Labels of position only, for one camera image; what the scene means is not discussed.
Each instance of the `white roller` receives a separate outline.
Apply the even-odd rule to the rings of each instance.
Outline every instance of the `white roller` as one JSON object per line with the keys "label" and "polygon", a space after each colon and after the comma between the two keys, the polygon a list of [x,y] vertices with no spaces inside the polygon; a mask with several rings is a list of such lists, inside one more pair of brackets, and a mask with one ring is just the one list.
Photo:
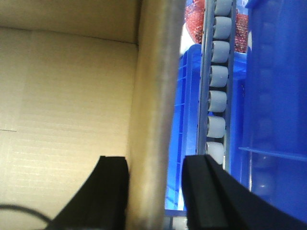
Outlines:
{"label": "white roller", "polygon": [[213,41],[211,61],[215,63],[225,63],[228,60],[229,51],[229,42]]}
{"label": "white roller", "polygon": [[222,113],[226,109],[227,95],[223,91],[210,90],[208,99],[208,111]]}
{"label": "white roller", "polygon": [[210,86],[224,87],[228,80],[228,68],[225,66],[211,66]]}
{"label": "white roller", "polygon": [[207,137],[222,138],[225,134],[225,120],[219,116],[208,116]]}
{"label": "white roller", "polygon": [[227,39],[231,32],[231,18],[215,17],[214,19],[214,34],[215,39]]}
{"label": "white roller", "polygon": [[232,0],[216,0],[214,14],[217,16],[229,15],[232,7]]}
{"label": "white roller", "polygon": [[206,154],[212,156],[212,158],[218,164],[224,162],[224,145],[218,142],[207,142],[206,143]]}

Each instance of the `red packaging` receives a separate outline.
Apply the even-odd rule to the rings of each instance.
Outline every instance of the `red packaging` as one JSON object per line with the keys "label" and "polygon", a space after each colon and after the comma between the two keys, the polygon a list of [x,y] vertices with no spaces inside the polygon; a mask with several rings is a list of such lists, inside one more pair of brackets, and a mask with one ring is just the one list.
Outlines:
{"label": "red packaging", "polygon": [[205,0],[194,0],[192,4],[186,7],[185,21],[187,30],[197,44],[201,44],[202,41],[204,11]]}
{"label": "red packaging", "polygon": [[246,53],[248,45],[248,15],[236,13],[235,51]]}

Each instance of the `corrugated cardboard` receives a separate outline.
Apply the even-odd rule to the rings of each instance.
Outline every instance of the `corrugated cardboard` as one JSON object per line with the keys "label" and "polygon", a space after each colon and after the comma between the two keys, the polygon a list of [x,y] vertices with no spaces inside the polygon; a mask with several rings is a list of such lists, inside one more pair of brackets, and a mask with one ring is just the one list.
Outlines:
{"label": "corrugated cardboard", "polygon": [[136,43],[141,0],[1,0],[0,26]]}
{"label": "corrugated cardboard", "polygon": [[[0,30],[0,203],[54,217],[99,155],[126,156],[127,229],[160,229],[184,0],[144,0],[141,19],[137,0],[73,2],[0,3],[0,25],[31,29]],[[1,230],[43,227],[0,211]]]}
{"label": "corrugated cardboard", "polygon": [[[4,71],[11,65],[1,68],[7,79],[1,87],[15,90],[10,79],[24,85],[15,90],[23,88],[21,93],[11,91],[1,99],[1,108],[11,100],[21,105],[16,103],[19,115],[11,125],[15,132],[0,133],[5,172],[0,174],[5,188],[0,202],[33,207],[53,217],[100,155],[127,155],[137,47],[76,35],[29,33],[5,29],[0,34],[12,41],[3,58],[12,53],[16,58],[11,60],[11,65],[16,63],[14,78]],[[21,49],[15,46],[18,40]],[[13,217],[0,213],[0,229],[24,229],[25,218]]]}

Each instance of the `blue plastic crate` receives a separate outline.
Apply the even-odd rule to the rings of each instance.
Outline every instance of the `blue plastic crate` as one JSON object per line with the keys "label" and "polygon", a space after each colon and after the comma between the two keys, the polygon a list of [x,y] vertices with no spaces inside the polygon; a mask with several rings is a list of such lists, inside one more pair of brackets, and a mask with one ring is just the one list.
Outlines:
{"label": "blue plastic crate", "polygon": [[173,117],[165,208],[183,210],[181,169],[184,156],[196,153],[201,45],[180,58]]}
{"label": "blue plastic crate", "polygon": [[249,0],[247,74],[234,72],[230,173],[307,222],[307,1]]}

